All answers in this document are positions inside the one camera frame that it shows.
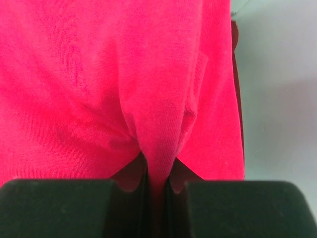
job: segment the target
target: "gray background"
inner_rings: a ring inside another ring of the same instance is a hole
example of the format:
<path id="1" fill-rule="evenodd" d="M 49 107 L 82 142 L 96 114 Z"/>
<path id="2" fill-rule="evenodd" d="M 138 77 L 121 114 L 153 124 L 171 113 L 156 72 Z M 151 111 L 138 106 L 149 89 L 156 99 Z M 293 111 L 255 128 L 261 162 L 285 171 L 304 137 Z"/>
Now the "gray background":
<path id="1" fill-rule="evenodd" d="M 232 0 L 247 180 L 286 180 L 317 217 L 317 0 Z"/>

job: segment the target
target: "black plastic surface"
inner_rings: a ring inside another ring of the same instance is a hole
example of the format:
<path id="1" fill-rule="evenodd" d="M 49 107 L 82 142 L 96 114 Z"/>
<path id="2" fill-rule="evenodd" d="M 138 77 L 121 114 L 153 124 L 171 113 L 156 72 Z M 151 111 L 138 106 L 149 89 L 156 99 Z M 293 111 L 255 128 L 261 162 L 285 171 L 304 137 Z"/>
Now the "black plastic surface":
<path id="1" fill-rule="evenodd" d="M 12 180 L 0 189 L 0 237 L 148 237 L 146 188 L 142 156 L 109 180 Z"/>
<path id="2" fill-rule="evenodd" d="M 293 184 L 202 181 L 190 172 L 176 161 L 166 186 L 166 237 L 317 238 L 313 216 Z"/>

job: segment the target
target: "white wall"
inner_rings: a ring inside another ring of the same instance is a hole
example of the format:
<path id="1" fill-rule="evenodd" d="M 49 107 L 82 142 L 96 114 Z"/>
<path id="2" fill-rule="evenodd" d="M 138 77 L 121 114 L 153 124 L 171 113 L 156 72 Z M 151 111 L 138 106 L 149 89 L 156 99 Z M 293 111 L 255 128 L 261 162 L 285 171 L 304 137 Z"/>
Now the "white wall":
<path id="1" fill-rule="evenodd" d="M 317 217 L 317 0 L 251 0 L 235 18 L 246 179 L 293 182 Z"/>
<path id="2" fill-rule="evenodd" d="M 235 14 L 250 0 L 231 0 L 231 13 Z"/>

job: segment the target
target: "pink fabric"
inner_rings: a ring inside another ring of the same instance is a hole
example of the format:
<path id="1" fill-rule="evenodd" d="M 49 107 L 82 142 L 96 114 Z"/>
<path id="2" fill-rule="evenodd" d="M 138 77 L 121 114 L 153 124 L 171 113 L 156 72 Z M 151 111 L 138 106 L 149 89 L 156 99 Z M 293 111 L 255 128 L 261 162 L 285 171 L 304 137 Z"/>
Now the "pink fabric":
<path id="1" fill-rule="evenodd" d="M 142 151 L 243 179 L 229 0 L 0 0 L 0 185 L 108 178 Z"/>

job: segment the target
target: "black object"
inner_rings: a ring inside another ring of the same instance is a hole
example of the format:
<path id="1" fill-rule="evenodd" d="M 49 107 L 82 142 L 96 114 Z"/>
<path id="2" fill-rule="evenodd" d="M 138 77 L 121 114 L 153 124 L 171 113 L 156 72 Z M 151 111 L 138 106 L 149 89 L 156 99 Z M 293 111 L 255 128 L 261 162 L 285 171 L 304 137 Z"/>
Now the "black object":
<path id="1" fill-rule="evenodd" d="M 148 237 L 146 163 L 109 180 L 12 180 L 0 190 L 0 238 Z"/>
<path id="2" fill-rule="evenodd" d="M 0 238 L 148 238 L 142 155 L 107 180 L 13 180 L 0 189 Z M 203 181 L 176 160 L 164 238 L 317 238 L 301 192 L 286 182 Z"/>
<path id="3" fill-rule="evenodd" d="M 170 238 L 317 238 L 303 194 L 288 182 L 206 182 L 176 161 L 166 204 Z"/>

